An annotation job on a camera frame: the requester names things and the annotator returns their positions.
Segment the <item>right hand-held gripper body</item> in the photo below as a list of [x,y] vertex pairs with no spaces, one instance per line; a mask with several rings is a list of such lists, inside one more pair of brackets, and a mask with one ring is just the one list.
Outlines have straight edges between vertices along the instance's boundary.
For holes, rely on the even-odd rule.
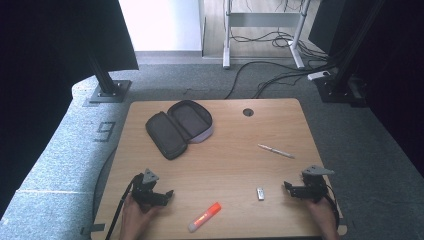
[[326,169],[321,166],[311,165],[302,171],[303,186],[295,186],[293,188],[293,196],[300,199],[312,199],[315,202],[321,200],[328,194],[327,182],[325,175],[334,174],[333,170]]

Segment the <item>black metal stand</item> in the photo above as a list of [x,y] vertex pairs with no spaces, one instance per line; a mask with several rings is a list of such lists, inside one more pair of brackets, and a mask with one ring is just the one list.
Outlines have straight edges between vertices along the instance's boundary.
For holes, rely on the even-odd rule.
[[98,85],[89,99],[90,103],[122,103],[131,86],[130,80],[113,80],[92,52],[88,59]]
[[326,39],[324,51],[337,72],[316,80],[323,102],[357,103],[349,86],[357,51],[367,32],[369,6],[366,0],[323,0],[319,12],[324,16],[320,29]]

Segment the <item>person's left hand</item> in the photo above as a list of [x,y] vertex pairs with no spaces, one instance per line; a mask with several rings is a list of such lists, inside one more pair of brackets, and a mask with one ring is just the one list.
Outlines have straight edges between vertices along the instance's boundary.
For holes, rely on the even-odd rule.
[[129,193],[123,205],[119,240],[139,240],[160,210],[160,206],[154,206],[143,212]]

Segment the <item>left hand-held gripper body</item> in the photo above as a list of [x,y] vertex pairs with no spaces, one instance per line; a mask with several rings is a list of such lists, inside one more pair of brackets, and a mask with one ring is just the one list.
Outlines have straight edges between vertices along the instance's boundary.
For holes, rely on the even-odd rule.
[[139,187],[134,187],[132,184],[132,197],[140,206],[142,212],[147,213],[154,206],[166,206],[169,202],[166,195],[154,191],[159,177],[148,168],[145,169],[143,174],[144,178]]

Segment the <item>white power strip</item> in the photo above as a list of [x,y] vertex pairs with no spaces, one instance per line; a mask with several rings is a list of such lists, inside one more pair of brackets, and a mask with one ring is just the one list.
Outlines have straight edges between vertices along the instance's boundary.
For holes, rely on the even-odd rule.
[[331,73],[329,71],[320,71],[320,72],[308,74],[307,79],[310,80],[310,81],[313,81],[315,79],[327,77],[327,76],[330,76],[330,75],[331,75]]

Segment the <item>white desk frame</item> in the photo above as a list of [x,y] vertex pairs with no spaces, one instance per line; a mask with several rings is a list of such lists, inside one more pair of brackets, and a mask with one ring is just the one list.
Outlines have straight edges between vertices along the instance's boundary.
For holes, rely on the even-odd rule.
[[229,69],[230,64],[230,34],[232,28],[249,27],[284,27],[294,28],[294,36],[289,40],[289,50],[298,69],[305,67],[298,50],[298,42],[303,30],[311,0],[304,0],[299,12],[233,12],[231,10],[232,0],[224,0],[224,26],[225,38],[223,46],[222,65],[224,69]]

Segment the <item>black pencil case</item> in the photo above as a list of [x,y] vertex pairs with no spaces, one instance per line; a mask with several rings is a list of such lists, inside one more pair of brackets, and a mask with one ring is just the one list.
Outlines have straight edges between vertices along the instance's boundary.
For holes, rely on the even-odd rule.
[[213,118],[199,103],[182,100],[166,112],[153,115],[145,128],[161,154],[173,160],[183,154],[189,144],[201,143],[213,134]]

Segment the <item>black curtain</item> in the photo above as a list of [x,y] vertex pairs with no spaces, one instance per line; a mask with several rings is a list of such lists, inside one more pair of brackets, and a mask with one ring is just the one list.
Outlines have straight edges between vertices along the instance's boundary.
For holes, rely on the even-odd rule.
[[[424,0],[366,2],[367,32],[349,80],[360,101],[352,105],[369,106],[424,177]],[[319,7],[309,40],[324,51]]]
[[137,60],[119,0],[0,0],[0,217],[52,138],[73,86]]

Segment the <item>silver pen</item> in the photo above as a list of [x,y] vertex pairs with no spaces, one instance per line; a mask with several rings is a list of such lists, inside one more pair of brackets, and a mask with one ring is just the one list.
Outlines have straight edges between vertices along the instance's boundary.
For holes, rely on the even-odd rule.
[[281,156],[284,156],[284,157],[287,157],[287,158],[295,159],[294,155],[287,153],[287,152],[284,152],[282,150],[272,148],[272,147],[264,145],[264,144],[257,144],[257,146],[261,149],[266,150],[266,151],[269,151],[269,152],[272,152],[272,153],[275,153],[275,154],[278,154],[278,155],[281,155]]

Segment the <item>dark tape piece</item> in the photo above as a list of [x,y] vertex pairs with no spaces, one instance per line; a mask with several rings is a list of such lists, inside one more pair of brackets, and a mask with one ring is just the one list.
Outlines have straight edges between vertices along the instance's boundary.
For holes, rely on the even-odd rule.
[[105,224],[91,224],[84,226],[80,229],[79,234],[82,236],[90,236],[94,232],[103,232],[105,230]]

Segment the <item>person's right hand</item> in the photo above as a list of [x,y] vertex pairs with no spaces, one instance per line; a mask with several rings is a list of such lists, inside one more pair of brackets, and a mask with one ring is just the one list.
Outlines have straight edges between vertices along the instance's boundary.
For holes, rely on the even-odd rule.
[[318,202],[307,199],[304,201],[312,219],[321,231],[323,240],[340,240],[340,235],[336,228],[336,219],[330,203],[322,198]]

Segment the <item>orange highlighter marker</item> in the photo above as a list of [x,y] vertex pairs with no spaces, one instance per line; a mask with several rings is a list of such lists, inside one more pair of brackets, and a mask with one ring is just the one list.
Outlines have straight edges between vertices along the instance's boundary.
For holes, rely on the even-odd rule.
[[218,202],[212,204],[207,210],[202,214],[196,217],[188,225],[188,230],[190,233],[197,231],[203,224],[209,221],[213,216],[215,216],[221,210],[221,205]]

